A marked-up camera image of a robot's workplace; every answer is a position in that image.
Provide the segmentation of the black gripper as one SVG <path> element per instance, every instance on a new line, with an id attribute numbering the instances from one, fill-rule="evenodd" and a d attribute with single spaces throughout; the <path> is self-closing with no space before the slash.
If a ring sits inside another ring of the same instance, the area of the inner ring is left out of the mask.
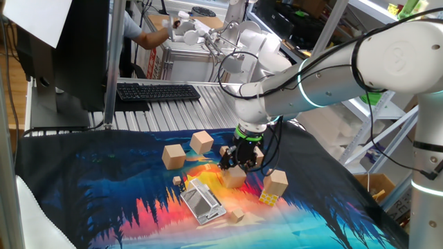
<path id="1" fill-rule="evenodd" d="M 256 166 L 255 148 L 262 143 L 262 135 L 260 136 L 243 136 L 235 133 L 233 137 L 233 146 L 222 146 L 219 150 L 221 160 L 218 167 L 221 170 L 227 170 L 241 164 L 241 168 L 245 173 L 250 172 Z"/>

